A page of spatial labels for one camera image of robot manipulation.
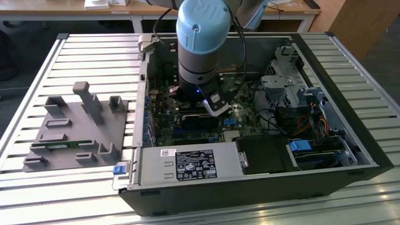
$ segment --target aluminum slatted table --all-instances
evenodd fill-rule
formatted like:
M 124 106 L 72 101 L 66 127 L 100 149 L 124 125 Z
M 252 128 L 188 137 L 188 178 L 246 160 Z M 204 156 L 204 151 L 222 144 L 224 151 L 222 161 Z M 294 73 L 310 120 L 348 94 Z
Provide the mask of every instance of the aluminum slatted table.
M 47 96 L 91 83 L 100 100 L 130 101 L 123 158 L 131 157 L 140 61 L 136 34 L 70 35 L 58 40 L 0 141 L 0 224 L 375 224 L 400 222 L 400 109 L 335 37 L 303 34 L 395 168 L 331 196 L 219 210 L 140 217 L 112 190 L 112 166 L 24 173 Z M 310 79 L 318 86 L 311 71 Z

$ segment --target wooden desk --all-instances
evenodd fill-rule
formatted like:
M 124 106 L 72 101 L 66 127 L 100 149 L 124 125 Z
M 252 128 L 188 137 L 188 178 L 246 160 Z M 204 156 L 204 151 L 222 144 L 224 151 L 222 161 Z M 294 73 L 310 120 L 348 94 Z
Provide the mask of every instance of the wooden desk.
M 280 4 L 278 10 L 267 8 L 263 20 L 302 20 L 299 32 L 307 32 L 319 9 L 311 9 L 303 0 Z M 82 21 L 131 20 L 136 33 L 143 33 L 142 21 L 156 20 L 166 8 L 131 0 L 127 6 L 108 9 L 84 10 L 84 0 L 0 0 L 0 20 L 7 21 Z M 172 11 L 164 19 L 176 20 Z
M 294 0 L 294 2 L 287 4 L 279 4 L 279 9 L 284 12 L 279 13 L 278 10 L 267 8 L 263 20 L 300 20 L 302 24 L 299 26 L 299 32 L 307 32 L 314 18 L 320 14 L 319 9 L 312 9 L 303 0 Z M 160 15 L 166 12 L 164 7 L 151 6 L 148 4 L 135 2 L 132 9 L 134 28 L 136 33 L 143 33 L 142 21 L 143 20 L 156 20 Z M 176 20 L 178 11 L 172 10 L 164 17 L 164 20 Z
M 131 20 L 134 3 L 131 1 L 127 6 L 84 10 L 84 0 L 0 0 L 0 20 Z

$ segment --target power supply label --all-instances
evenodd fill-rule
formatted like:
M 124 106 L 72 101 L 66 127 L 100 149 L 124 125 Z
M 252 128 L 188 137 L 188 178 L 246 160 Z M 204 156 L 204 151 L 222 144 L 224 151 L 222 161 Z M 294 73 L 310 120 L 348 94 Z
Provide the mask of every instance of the power supply label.
M 200 180 L 218 177 L 212 150 L 176 152 L 176 179 Z

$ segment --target motherboard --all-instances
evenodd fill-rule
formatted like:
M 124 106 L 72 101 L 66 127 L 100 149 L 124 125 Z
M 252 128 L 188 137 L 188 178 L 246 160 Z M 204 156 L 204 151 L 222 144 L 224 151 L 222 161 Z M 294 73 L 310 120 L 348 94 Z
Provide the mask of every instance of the motherboard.
M 236 73 L 220 74 L 223 90 L 236 88 L 240 79 Z M 175 83 L 174 76 L 171 79 L 159 76 L 150 85 L 156 146 L 231 142 L 235 137 L 263 134 L 252 107 L 251 82 L 240 89 L 227 113 L 218 118 L 210 116 L 202 102 L 180 102 L 168 97 Z

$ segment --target blue drive latch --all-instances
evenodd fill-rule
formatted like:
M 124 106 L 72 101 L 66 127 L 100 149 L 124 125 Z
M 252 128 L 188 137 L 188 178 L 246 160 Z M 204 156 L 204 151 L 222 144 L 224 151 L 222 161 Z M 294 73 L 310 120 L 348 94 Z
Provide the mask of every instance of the blue drive latch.
M 124 175 L 127 174 L 128 170 L 130 170 L 130 161 L 127 162 L 119 162 L 112 169 L 112 174 L 114 175 Z
M 310 151 L 311 144 L 307 140 L 295 140 L 290 143 L 290 148 L 292 151 Z

